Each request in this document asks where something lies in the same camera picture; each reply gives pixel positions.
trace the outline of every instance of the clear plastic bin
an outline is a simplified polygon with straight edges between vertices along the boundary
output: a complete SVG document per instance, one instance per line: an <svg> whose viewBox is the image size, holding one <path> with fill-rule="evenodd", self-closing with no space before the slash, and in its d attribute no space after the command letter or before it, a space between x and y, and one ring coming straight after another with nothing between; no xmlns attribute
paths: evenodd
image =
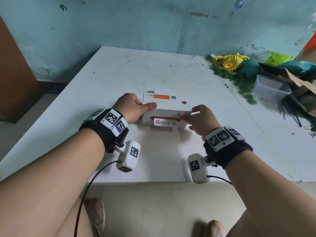
<svg viewBox="0 0 316 237"><path fill-rule="evenodd" d="M282 82L264 75L257 75L255 86L252 90L258 98L268 102L279 103L284 97L289 95L291 88Z"/></svg>

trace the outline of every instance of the white table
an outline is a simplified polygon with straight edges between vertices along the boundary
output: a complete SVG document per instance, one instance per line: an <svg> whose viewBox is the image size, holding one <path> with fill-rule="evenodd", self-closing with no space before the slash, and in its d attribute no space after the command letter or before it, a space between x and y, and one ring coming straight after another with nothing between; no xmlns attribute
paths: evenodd
<svg viewBox="0 0 316 237"><path fill-rule="evenodd" d="M154 88L189 95L192 106L210 107L222 125L235 127L255 153L285 176L291 164L249 116L222 80L213 75L202 56L101 47L65 90L0 162L2 179L32 162L74 134L82 120L98 108L110 108L126 92L142 99ZM190 181L187 157L205 154L200 136L187 128L145 127L131 124L126 138L142 149L134 171L123 173L115 165L105 169L95 183ZM105 155L105 162L118 153ZM222 168L209 167L209 174L227 178Z"/></svg>
<svg viewBox="0 0 316 237"><path fill-rule="evenodd" d="M231 93L271 141L271 146L280 156L281 165L287 166L288 174L296 180L316 181L316 138L312 138L311 132L299 127L286 110L286 119L283 120L283 113L280 115L277 104L260 99L256 99L257 105L248 104L232 82L221 80L229 85ZM299 119L303 126L310 128L306 119Z"/></svg>

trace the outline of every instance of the floor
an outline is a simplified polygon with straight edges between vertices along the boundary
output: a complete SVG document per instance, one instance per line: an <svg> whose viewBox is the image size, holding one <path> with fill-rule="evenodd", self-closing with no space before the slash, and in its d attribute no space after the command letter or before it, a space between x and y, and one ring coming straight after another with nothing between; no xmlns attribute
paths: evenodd
<svg viewBox="0 0 316 237"><path fill-rule="evenodd" d="M0 122L0 160L56 96L45 94L15 125ZM297 185L316 198L316 182ZM245 210L227 183L92 185L88 196L105 203L107 237L199 237L208 221L217 219L230 229Z"/></svg>

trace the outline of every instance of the green plastic bag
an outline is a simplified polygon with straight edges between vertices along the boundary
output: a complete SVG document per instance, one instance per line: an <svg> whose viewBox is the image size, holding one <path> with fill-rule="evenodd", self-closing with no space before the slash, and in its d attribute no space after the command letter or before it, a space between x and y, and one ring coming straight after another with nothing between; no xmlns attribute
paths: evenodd
<svg viewBox="0 0 316 237"><path fill-rule="evenodd" d="M280 54L274 51L268 51L271 56L266 60L265 64L270 66L278 66L292 59L292 55Z"/></svg>

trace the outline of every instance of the brown shoe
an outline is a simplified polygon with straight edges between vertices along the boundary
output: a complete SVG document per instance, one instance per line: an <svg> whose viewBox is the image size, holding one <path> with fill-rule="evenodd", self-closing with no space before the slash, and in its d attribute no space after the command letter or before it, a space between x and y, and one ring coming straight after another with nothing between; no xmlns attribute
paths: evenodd
<svg viewBox="0 0 316 237"><path fill-rule="evenodd" d="M205 227L203 237L224 237L225 229L217 220L211 220Z"/></svg>
<svg viewBox="0 0 316 237"><path fill-rule="evenodd" d="M102 237L105 225L105 208L102 200L86 198L83 203L91 222L93 237Z"/></svg>

